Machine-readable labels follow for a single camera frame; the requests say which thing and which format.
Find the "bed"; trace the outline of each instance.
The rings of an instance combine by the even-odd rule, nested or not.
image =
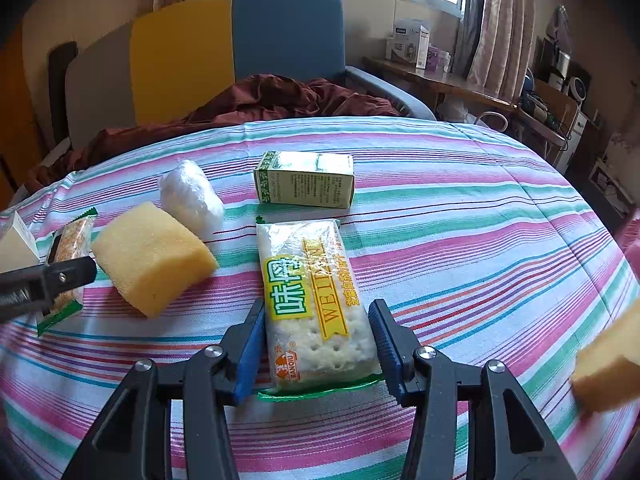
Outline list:
[[[251,170],[266,150],[350,153],[350,210],[261,205]],[[52,232],[98,209],[94,237],[119,213],[159,204],[157,179],[180,160],[204,169],[226,205],[209,245],[221,265],[157,319],[145,319],[98,272],[84,309],[36,337],[34,319],[0,328],[0,395],[17,449],[60,478],[126,371],[220,341],[262,294],[255,217],[341,220],[368,304],[383,298],[422,343],[468,364],[503,360],[561,444],[579,479],[606,478],[638,403],[587,416],[568,377],[577,349],[638,296],[622,252],[580,195],[516,140],[480,126],[408,118],[315,118],[246,123],[140,148],[72,173],[17,206],[44,256]],[[6,221],[9,211],[0,214]],[[268,385],[266,365],[258,388]],[[172,466],[185,478],[181,408],[172,411]],[[397,478],[413,410],[379,383],[315,400],[228,409],[242,479]],[[466,466],[460,405],[455,475]]]

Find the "metal screw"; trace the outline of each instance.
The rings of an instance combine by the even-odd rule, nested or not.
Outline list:
[[[207,357],[220,357],[223,352],[224,350],[220,345],[211,345],[204,349],[204,353]]]
[[[487,366],[494,374],[501,374],[506,370],[504,363],[502,361],[498,361],[498,359],[491,359]]]
[[[152,365],[153,363],[151,362],[151,359],[140,359],[139,361],[136,361],[136,364],[134,364],[133,367],[139,372],[148,372],[151,370]]]
[[[432,346],[421,346],[417,349],[417,354],[418,357],[421,357],[422,359],[433,359],[438,355],[438,352]]]

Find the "cardboard box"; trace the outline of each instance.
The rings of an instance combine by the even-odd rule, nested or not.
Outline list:
[[[254,169],[260,202],[349,207],[353,157],[338,153],[265,152]]]
[[[425,68],[429,50],[429,27],[422,20],[396,20],[392,60]]]
[[[0,227],[0,272],[33,267],[40,263],[36,239],[17,212]]]

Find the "sponge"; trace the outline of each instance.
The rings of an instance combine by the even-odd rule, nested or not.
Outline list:
[[[580,350],[571,376],[574,397],[607,412],[640,397],[640,300]]]
[[[111,221],[92,251],[122,297],[148,317],[218,268],[196,235],[151,202]]]

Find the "cracker package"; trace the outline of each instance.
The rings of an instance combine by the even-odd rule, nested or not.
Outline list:
[[[47,263],[65,262],[88,256],[91,247],[91,234],[94,230],[95,208],[89,209],[78,218],[58,229],[47,255]],[[52,325],[79,312],[82,309],[84,286],[67,290],[56,296],[48,312],[43,312],[38,320],[38,336],[44,334]]]
[[[337,221],[258,224],[257,240],[273,393],[377,381],[376,343]]]

